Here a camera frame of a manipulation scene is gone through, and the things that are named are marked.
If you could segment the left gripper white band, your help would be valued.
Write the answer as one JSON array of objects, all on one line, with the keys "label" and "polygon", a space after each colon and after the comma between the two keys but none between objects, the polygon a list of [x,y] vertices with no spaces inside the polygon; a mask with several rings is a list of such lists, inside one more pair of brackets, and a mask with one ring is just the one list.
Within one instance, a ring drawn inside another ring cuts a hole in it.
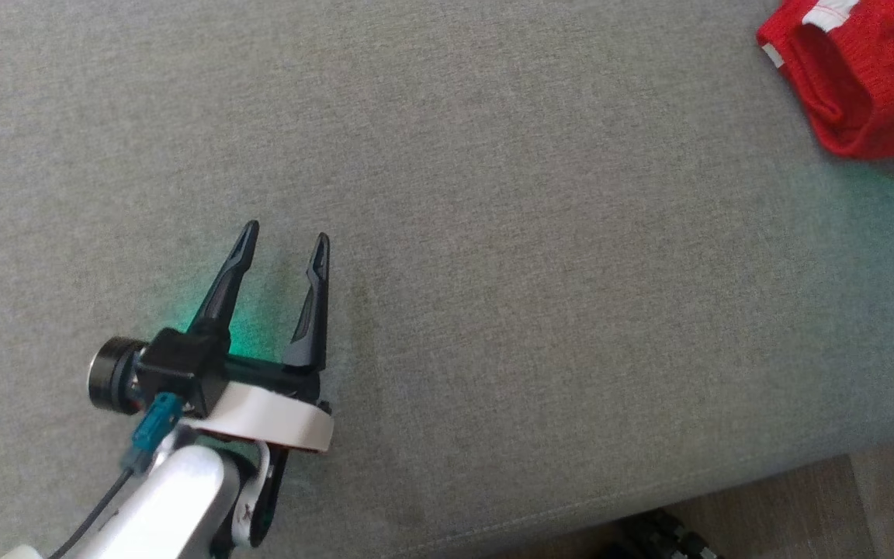
[{"label": "left gripper white band", "polygon": [[[187,332],[189,345],[229,346],[237,298],[258,244],[258,220],[249,220],[203,298]],[[317,237],[306,269],[308,291],[283,361],[273,363],[230,355],[227,386],[206,418],[184,418],[185,425],[234,439],[326,453],[334,419],[321,400],[320,371],[327,358],[327,295],[331,241]]]}]

